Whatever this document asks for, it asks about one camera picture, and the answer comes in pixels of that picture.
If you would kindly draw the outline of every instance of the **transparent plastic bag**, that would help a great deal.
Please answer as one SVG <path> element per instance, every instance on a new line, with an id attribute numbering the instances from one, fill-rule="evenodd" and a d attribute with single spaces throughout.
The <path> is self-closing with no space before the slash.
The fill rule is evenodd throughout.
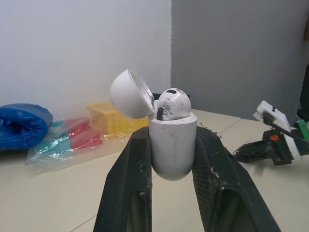
<path id="1" fill-rule="evenodd" d="M 88 105 L 86 109 L 88 116 L 54 120 L 43 141 L 28 151 L 26 164 L 62 169 L 121 152 L 131 133 L 148 125 L 147 118 L 123 117 L 111 102 Z"/>

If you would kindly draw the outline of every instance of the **yellow plastic container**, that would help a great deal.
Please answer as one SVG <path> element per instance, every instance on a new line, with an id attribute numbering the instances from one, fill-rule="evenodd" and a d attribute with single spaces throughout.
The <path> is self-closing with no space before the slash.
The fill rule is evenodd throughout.
<path id="1" fill-rule="evenodd" d="M 87 105 L 86 109 L 91 115 L 92 128 L 107 138 L 115 138 L 148 126 L 148 117 L 124 117 L 114 109 L 111 102 Z"/>

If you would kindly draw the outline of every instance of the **table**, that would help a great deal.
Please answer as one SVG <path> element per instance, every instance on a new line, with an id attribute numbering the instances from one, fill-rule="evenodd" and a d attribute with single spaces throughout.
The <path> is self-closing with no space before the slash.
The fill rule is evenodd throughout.
<path id="1" fill-rule="evenodd" d="M 204 127 L 222 135 L 230 152 L 260 140 L 268 130 L 256 121 L 198 110 L 194 113 Z M 25 155 L 0 155 L 0 231 L 91 232 L 106 175 L 119 154 L 40 175 L 27 172 Z M 293 165 L 274 167 L 268 160 L 244 165 L 283 232 L 307 231 L 309 226 L 305 168 L 309 159 L 304 161 L 298 169 Z M 189 230 L 203 232 L 192 174 L 170 182 L 153 172 L 153 231 Z"/>

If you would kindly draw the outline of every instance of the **green plastic item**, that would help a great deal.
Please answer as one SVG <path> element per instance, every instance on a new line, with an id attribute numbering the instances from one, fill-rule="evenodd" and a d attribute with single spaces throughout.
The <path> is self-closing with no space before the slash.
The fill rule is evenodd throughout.
<path id="1" fill-rule="evenodd" d="M 304 139 L 309 140 L 309 131 L 307 129 L 305 121 L 300 120 L 298 123 L 299 123 L 299 128 L 301 130 L 301 133 L 303 134 Z"/>

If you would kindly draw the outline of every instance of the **white earbud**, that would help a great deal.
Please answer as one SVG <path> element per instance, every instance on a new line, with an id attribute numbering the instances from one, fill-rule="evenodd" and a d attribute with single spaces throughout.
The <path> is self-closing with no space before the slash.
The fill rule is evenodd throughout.
<path id="1" fill-rule="evenodd" d="M 189 117 L 191 102 L 189 97 L 178 88 L 164 91 L 158 99 L 156 119 L 172 121 Z"/>

